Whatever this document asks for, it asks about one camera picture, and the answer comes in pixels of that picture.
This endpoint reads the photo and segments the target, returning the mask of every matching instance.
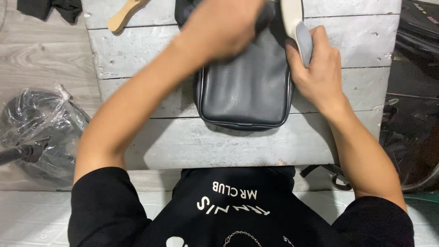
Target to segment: finger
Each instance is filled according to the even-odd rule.
[[[285,41],[285,52],[293,77],[303,78],[307,74],[307,70],[302,64],[297,44],[292,38]]]
[[[317,26],[309,31],[313,38],[314,47],[329,47],[329,39],[324,26]]]

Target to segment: black t-shirt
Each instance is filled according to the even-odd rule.
[[[272,167],[184,170],[154,221],[123,169],[90,172],[72,189],[68,239],[73,247],[414,246],[413,224],[396,204],[361,197],[331,226]]]

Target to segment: brush handle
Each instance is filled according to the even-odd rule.
[[[114,33],[120,33],[122,31],[125,24],[131,18],[133,13],[140,8],[146,0],[139,1],[128,1],[117,14],[115,14],[111,19],[107,22],[107,27],[110,31]]]

